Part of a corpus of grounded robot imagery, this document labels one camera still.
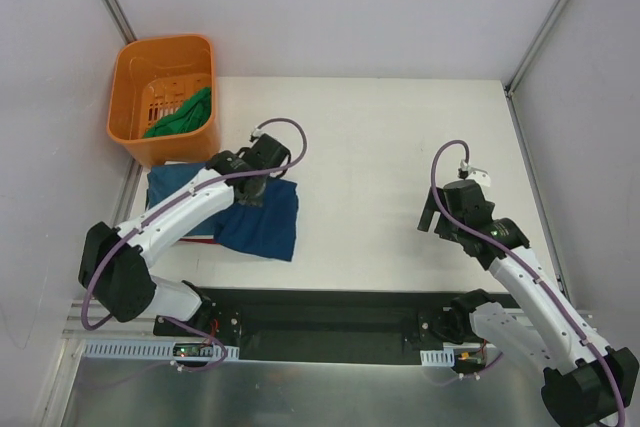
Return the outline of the dark blue t shirt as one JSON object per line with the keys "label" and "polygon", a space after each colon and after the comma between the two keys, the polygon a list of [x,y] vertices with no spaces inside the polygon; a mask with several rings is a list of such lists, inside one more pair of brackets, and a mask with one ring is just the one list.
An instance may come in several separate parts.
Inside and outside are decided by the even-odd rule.
{"label": "dark blue t shirt", "polygon": [[297,237],[297,184],[270,181],[261,206],[235,203],[211,217],[214,241],[236,252],[290,262]]}

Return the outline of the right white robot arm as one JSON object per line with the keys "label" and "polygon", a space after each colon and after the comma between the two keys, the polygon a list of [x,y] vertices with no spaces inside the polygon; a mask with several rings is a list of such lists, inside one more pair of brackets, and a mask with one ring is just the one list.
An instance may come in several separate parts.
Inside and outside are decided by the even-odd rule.
{"label": "right white robot arm", "polygon": [[543,403],[560,426],[626,422],[639,374],[627,348],[614,349],[566,299],[544,272],[529,239],[510,219],[496,219],[494,205],[473,180],[431,188],[419,230],[460,245],[515,300],[530,322],[522,326],[482,289],[453,300],[434,323],[451,343],[477,337],[494,345],[541,384]]}

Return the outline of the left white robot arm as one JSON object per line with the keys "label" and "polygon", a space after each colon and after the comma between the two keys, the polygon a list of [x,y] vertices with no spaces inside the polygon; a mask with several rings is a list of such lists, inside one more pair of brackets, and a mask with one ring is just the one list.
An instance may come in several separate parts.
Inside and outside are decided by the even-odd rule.
{"label": "left white robot arm", "polygon": [[210,327],[212,302],[188,281],[170,281],[150,270],[163,253],[210,217],[234,206],[260,207],[277,176],[295,164],[290,150],[266,133],[237,152],[221,151],[176,192],[143,214],[116,227],[95,224],[86,235],[79,282],[86,294],[81,307],[85,329],[97,300],[107,317],[120,323],[144,314],[176,319],[188,335]]}

